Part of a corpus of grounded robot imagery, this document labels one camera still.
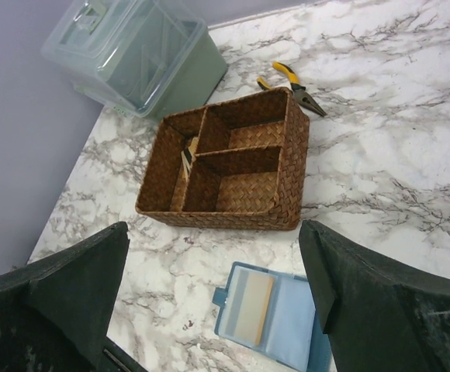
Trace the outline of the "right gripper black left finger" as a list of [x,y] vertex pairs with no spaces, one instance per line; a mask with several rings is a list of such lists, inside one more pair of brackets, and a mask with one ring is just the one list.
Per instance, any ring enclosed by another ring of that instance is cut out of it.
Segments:
[[130,240],[117,222],[0,275],[0,371],[97,371]]

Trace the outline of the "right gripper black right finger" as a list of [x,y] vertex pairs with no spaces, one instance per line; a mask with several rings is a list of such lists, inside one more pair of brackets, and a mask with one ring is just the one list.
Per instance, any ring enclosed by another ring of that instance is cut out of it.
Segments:
[[305,220],[299,248],[339,371],[450,371],[450,279]]

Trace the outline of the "blue leather card holder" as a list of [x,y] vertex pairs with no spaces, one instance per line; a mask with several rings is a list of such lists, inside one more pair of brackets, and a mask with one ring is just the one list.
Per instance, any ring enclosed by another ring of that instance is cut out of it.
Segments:
[[[219,333],[223,308],[235,267],[265,272],[275,279],[261,344],[256,347],[246,346],[236,340],[223,337]],[[328,336],[321,330],[310,284],[306,277],[236,261],[230,269],[226,286],[215,289],[213,304],[219,307],[214,328],[218,336],[247,347],[295,371],[328,371],[330,369],[330,342]]]

